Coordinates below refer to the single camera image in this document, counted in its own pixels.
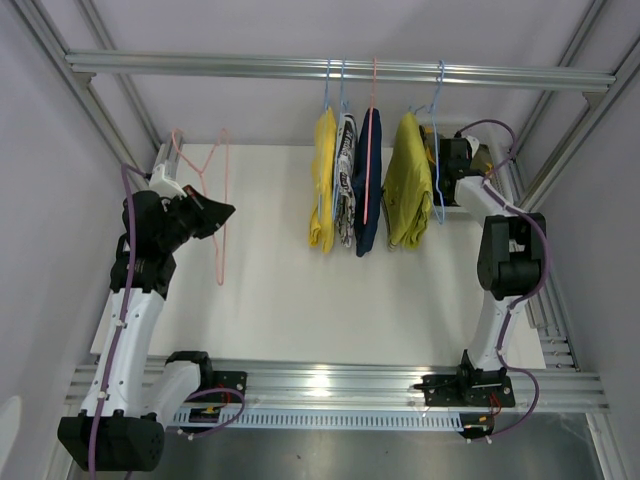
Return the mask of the camouflage trousers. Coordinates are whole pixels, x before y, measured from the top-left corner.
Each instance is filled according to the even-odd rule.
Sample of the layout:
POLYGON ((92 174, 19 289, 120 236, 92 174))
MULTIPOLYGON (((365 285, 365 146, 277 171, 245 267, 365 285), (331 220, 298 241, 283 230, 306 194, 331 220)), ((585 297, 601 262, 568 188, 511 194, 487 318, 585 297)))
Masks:
MULTIPOLYGON (((433 160, 434 139, 432 128, 420 125, 419 131, 429 162, 435 205, 439 200, 434 190, 435 163, 433 160)), ((456 132, 452 136, 439 135, 440 188, 444 195, 445 207, 457 206, 455 185, 464 176, 484 176, 492 168, 492 157, 488 147, 476 137, 456 132)))

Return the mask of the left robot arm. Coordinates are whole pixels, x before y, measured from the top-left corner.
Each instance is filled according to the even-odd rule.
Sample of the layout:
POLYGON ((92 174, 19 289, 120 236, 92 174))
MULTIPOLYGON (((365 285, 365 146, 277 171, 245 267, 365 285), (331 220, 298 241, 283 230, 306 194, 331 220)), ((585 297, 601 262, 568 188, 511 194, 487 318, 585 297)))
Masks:
POLYGON ((176 270, 175 252, 191 239, 213 236, 234 212, 234 206, 192 186, 172 198, 152 190, 126 196, 125 231, 110 272, 104 350, 78 414, 62 418, 57 431, 66 451, 90 475, 154 470, 180 406, 189 397, 203 401, 219 388, 204 351, 172 353, 150 388, 144 388, 143 377, 176 270))

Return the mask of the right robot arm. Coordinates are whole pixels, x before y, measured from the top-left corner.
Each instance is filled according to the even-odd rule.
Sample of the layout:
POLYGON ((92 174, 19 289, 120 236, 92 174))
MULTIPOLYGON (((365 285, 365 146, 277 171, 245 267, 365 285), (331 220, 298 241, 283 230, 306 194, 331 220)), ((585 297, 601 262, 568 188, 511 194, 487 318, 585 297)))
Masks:
POLYGON ((455 380, 458 398, 473 405, 486 398, 491 388, 506 384, 505 355, 515 319, 548 275, 546 220, 513 206, 487 174, 472 167, 468 140, 439 139, 436 146, 436 185, 482 227, 476 272, 484 299, 455 380))

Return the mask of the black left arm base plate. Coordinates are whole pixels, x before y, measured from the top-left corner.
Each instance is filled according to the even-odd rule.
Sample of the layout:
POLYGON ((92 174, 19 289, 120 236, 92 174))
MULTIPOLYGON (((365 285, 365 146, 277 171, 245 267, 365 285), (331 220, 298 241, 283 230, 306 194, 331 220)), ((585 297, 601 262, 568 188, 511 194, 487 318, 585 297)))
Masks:
POLYGON ((228 392, 215 392, 203 395, 196 399, 197 403, 212 403, 219 405, 240 404, 241 400, 232 390, 244 394, 247 386, 248 374, 246 371, 227 370, 214 371, 212 380, 204 387, 207 389, 228 389, 228 392))

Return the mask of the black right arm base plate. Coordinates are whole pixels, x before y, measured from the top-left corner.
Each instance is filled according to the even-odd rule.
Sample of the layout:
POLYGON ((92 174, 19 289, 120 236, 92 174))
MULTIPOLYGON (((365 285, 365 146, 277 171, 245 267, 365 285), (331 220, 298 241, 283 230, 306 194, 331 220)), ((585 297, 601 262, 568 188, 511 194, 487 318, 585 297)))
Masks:
POLYGON ((511 379, 506 375, 424 375, 413 389, 423 394, 429 407, 513 408, 516 404, 511 379))

